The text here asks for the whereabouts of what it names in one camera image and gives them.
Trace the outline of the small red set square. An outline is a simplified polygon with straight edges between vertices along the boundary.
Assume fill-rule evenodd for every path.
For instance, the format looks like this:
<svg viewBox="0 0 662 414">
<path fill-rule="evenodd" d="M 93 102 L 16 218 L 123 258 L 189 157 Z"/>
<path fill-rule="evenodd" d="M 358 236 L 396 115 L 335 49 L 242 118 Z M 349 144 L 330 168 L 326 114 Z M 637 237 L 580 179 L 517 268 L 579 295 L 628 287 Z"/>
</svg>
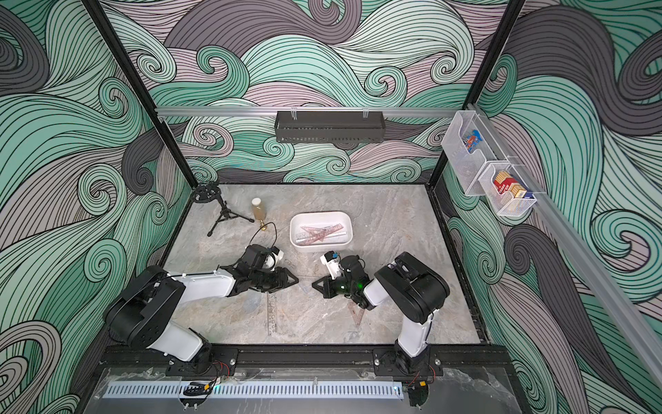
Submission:
<svg viewBox="0 0 662 414">
<path fill-rule="evenodd" d="M 365 315 L 365 309 L 360 308 L 358 305 L 355 303 L 351 302 L 348 304 L 348 310 L 350 312 L 350 316 L 353 319 L 354 325 L 358 328 L 361 326 L 362 319 Z"/>
</svg>

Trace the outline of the white storage box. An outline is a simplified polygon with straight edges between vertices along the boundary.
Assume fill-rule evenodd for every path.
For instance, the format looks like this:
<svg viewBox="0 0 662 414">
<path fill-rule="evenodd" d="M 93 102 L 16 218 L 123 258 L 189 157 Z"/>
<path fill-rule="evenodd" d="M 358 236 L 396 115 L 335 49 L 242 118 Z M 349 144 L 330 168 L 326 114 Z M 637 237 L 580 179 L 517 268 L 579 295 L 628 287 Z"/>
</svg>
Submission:
<svg viewBox="0 0 662 414">
<path fill-rule="evenodd" d="M 350 237 L 348 243 L 322 244 L 312 246 L 296 245 L 296 239 L 321 235 L 322 237 L 346 232 Z M 290 222 L 290 241 L 295 250 L 300 253 L 326 252 L 343 250 L 353 242 L 353 225 L 351 218 L 343 211 L 321 211 L 296 214 Z"/>
</svg>

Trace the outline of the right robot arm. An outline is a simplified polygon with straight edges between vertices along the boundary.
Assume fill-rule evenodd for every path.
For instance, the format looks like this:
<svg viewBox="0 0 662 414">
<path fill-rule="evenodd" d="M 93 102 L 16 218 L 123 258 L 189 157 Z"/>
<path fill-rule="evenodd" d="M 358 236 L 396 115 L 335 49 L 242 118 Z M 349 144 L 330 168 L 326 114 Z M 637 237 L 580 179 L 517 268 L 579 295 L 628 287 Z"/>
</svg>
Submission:
<svg viewBox="0 0 662 414">
<path fill-rule="evenodd" d="M 325 299 L 343 296 L 367 311 L 391 300 L 403 314 L 397 349 L 410 359 L 424 352 L 434 315 L 450 295 L 443 277 L 408 252 L 381 267 L 372 278 L 358 255 L 328 251 L 320 262 L 329 274 L 312 287 Z"/>
</svg>

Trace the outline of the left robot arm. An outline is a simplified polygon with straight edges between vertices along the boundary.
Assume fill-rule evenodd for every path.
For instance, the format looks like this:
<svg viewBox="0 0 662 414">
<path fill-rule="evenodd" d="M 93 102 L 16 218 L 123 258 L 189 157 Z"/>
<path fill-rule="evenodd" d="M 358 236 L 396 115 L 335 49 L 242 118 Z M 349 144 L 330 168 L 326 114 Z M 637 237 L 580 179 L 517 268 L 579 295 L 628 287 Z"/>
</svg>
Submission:
<svg viewBox="0 0 662 414">
<path fill-rule="evenodd" d="M 181 362 L 192 362 L 206 341 L 190 328 L 172 321 L 183 304 L 206 298 L 229 298 L 248 290 L 275 293 L 298 284 L 285 267 L 225 266 L 210 273 L 169 274 L 151 266 L 106 308 L 105 324 L 117 341 L 132 349 L 151 349 Z"/>
</svg>

